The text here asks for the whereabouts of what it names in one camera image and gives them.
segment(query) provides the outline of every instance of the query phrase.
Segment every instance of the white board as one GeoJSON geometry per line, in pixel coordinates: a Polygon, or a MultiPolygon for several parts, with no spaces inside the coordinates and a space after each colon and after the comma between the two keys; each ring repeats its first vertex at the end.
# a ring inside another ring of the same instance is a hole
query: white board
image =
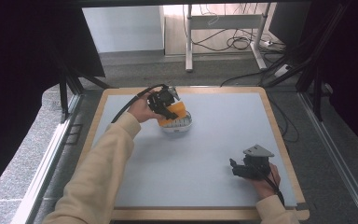
{"type": "MultiPolygon", "coordinates": [[[[133,95],[107,98],[93,143],[133,95]]],[[[115,207],[222,208],[255,206],[258,196],[234,176],[229,159],[242,164],[245,149],[260,145],[275,154],[287,207],[296,197],[258,93],[181,94],[193,119],[186,133],[165,133],[156,120],[142,123],[115,207]]]]}

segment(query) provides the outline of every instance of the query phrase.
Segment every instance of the hand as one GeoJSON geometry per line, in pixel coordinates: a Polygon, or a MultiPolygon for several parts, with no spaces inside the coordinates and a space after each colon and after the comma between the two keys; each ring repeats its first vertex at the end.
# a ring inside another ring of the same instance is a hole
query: hand
{"type": "Polygon", "coordinates": [[[147,97],[150,93],[146,93],[137,101],[135,101],[129,108],[128,112],[131,113],[138,122],[142,123],[149,119],[165,119],[164,116],[153,112],[147,104],[147,97]]]}
{"type": "MultiPolygon", "coordinates": [[[[279,187],[281,183],[281,177],[278,173],[278,168],[276,165],[270,163],[269,167],[271,168],[271,173],[268,175],[268,178],[272,181],[272,183],[275,183],[277,187],[279,187]]],[[[253,180],[248,179],[251,181],[252,185],[255,187],[255,190],[258,193],[258,196],[260,199],[265,199],[269,196],[275,195],[275,190],[272,188],[272,186],[267,183],[265,179],[262,180],[253,180]]]]}

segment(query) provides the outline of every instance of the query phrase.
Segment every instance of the wall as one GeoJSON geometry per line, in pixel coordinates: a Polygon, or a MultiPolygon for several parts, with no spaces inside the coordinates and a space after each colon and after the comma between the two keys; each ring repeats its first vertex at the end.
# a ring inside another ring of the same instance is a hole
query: wall
{"type": "Polygon", "coordinates": [[[164,49],[162,7],[83,8],[99,53],[164,49]]]}

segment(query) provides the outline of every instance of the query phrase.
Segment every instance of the yellow object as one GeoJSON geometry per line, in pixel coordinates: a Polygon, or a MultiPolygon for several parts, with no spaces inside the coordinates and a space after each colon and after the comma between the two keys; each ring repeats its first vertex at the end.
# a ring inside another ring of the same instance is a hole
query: yellow object
{"type": "MultiPolygon", "coordinates": [[[[185,108],[185,104],[183,104],[183,102],[178,102],[174,105],[170,105],[167,107],[167,109],[173,113],[175,113],[178,118],[176,119],[182,119],[186,116],[186,108],[185,108]]],[[[159,126],[164,126],[166,124],[169,124],[171,122],[173,122],[175,119],[159,119],[158,120],[158,124],[159,126]]]]}

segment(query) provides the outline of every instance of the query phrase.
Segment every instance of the metal rack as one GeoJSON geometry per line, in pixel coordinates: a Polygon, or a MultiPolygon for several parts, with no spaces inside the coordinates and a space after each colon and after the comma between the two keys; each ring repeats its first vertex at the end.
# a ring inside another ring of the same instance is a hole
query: metal rack
{"type": "Polygon", "coordinates": [[[192,5],[188,5],[186,23],[186,29],[188,30],[186,42],[186,71],[193,71],[193,44],[191,39],[191,31],[211,29],[257,29],[255,41],[252,41],[250,46],[257,61],[258,67],[261,70],[266,69],[266,64],[261,57],[258,46],[260,44],[260,38],[263,34],[264,26],[266,25],[270,5],[271,3],[267,3],[263,14],[226,15],[224,17],[220,17],[219,22],[215,22],[213,24],[209,24],[208,21],[213,20],[214,16],[192,16],[192,5]]]}

